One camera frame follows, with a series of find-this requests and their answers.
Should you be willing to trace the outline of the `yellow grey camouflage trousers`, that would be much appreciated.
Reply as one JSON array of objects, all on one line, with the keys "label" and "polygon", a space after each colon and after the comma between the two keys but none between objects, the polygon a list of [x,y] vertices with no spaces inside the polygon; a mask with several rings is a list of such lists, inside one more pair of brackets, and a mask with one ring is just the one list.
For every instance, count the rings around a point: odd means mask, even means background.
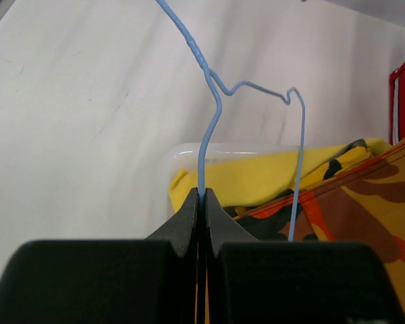
[{"label": "yellow grey camouflage trousers", "polygon": [[[294,193],[295,167],[291,161],[295,152],[227,162],[219,167],[219,201],[232,217],[244,215],[284,196]],[[299,189],[314,186],[324,180],[360,165],[373,157],[368,142],[356,140],[347,146],[330,146],[304,152]]]}]

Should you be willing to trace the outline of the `white plastic basket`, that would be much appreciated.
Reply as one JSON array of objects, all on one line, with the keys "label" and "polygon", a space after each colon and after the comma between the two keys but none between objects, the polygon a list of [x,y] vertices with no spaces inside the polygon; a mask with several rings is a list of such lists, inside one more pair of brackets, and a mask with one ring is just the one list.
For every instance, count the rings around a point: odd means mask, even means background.
[{"label": "white plastic basket", "polygon": [[[159,211],[167,218],[173,215],[173,207],[168,195],[169,186],[179,170],[193,171],[197,168],[199,147],[199,143],[177,145],[161,160],[158,167],[159,185],[157,187],[157,197],[161,201]],[[205,162],[214,164],[297,150],[296,145],[211,143],[207,149]]]}]

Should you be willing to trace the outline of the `orange brown camouflage trousers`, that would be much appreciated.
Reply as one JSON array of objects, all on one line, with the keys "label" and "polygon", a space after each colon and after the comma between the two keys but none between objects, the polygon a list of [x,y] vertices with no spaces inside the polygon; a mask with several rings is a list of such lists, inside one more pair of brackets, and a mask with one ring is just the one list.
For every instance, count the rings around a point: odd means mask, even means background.
[{"label": "orange brown camouflage trousers", "polygon": [[319,184],[300,190],[296,241],[355,241],[385,264],[405,311],[405,138]]}]

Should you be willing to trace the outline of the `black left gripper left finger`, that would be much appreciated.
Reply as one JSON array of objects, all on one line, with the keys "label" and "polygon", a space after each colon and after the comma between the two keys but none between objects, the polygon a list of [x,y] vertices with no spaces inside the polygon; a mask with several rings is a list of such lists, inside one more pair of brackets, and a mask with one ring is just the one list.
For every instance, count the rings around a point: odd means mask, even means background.
[{"label": "black left gripper left finger", "polygon": [[193,323],[198,194],[143,240],[33,240],[0,278],[0,323]]}]

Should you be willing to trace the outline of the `red trousers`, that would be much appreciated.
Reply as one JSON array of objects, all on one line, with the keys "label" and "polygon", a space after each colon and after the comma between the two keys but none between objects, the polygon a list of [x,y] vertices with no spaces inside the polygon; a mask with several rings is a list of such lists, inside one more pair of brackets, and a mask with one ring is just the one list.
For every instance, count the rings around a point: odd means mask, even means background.
[{"label": "red trousers", "polygon": [[389,140],[397,144],[405,138],[405,62],[389,76]]}]

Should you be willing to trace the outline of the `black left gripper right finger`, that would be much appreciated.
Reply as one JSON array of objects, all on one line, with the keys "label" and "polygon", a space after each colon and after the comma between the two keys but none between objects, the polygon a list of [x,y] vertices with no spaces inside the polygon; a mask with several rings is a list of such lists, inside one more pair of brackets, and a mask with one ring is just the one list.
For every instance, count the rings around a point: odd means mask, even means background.
[{"label": "black left gripper right finger", "polygon": [[405,323],[374,251],[352,242],[259,241],[207,189],[212,323]]}]

